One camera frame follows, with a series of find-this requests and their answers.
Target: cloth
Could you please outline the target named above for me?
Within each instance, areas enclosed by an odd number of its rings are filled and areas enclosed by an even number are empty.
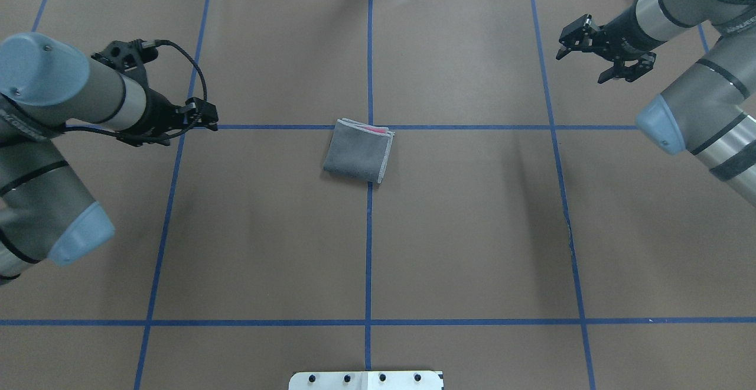
[[[343,118],[335,123],[323,170],[381,183],[394,132]]]

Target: table surface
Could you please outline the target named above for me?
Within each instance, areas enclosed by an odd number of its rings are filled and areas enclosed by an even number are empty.
[[[11,1],[0,37],[184,46],[221,129],[55,139],[116,236],[2,288],[0,388],[274,390],[362,369],[444,371],[450,389],[756,382],[756,212],[634,127],[710,27],[599,86],[608,64],[557,62],[558,35],[631,0]],[[148,73],[175,103],[198,92],[173,51]],[[321,169],[338,118],[396,132],[381,185]]]

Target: white mounting plate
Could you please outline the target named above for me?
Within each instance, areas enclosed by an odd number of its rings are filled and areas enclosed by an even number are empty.
[[[289,390],[444,390],[443,376],[437,371],[296,373],[289,380]]]

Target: black cable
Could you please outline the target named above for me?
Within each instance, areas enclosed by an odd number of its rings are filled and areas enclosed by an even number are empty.
[[[202,70],[200,69],[200,65],[197,64],[196,61],[190,56],[183,48],[181,48],[180,45],[173,43],[171,40],[155,40],[155,46],[171,46],[178,50],[179,53],[183,54],[184,58],[189,59],[189,62],[191,62],[192,67],[197,71],[197,75],[200,76],[200,83],[202,83],[202,99],[203,101],[207,102],[207,83],[205,81],[205,75],[202,74]],[[202,118],[202,112],[203,112],[204,104],[200,105],[199,108],[197,108],[197,114],[194,116],[194,119],[192,119],[191,123],[187,125],[186,128],[182,129],[181,131],[175,132],[174,134],[166,134],[165,136],[135,136],[131,134],[119,134],[118,132],[111,132],[111,131],[104,131],[103,129],[97,129],[94,127],[86,127],[86,126],[71,126],[66,127],[63,132],[70,132],[70,131],[83,131],[83,132],[94,132],[95,134],[102,134],[103,136],[110,136],[115,137],[117,139],[124,139],[124,140],[131,140],[134,142],[162,142],[165,140],[174,139],[176,137],[180,137],[186,132],[193,129],[195,126],[197,126],[197,123],[200,121],[200,118]]]

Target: robotic arm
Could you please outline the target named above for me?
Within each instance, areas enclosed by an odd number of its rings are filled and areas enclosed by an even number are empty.
[[[203,98],[171,104],[148,86],[144,64],[173,46],[197,69]],[[195,126],[218,129],[204,77],[168,40],[112,42],[87,58],[37,32],[0,44],[0,285],[50,258],[69,264],[113,236],[100,204],[50,139],[87,131],[129,145],[169,145]],[[78,119],[106,127],[66,126]]]
[[[613,63],[599,83],[632,82],[653,68],[651,50],[704,21],[722,37],[636,124],[667,153],[688,150],[756,205],[756,121],[739,107],[756,91],[756,0],[636,0],[603,26],[584,15],[565,27],[556,58],[591,51]]]

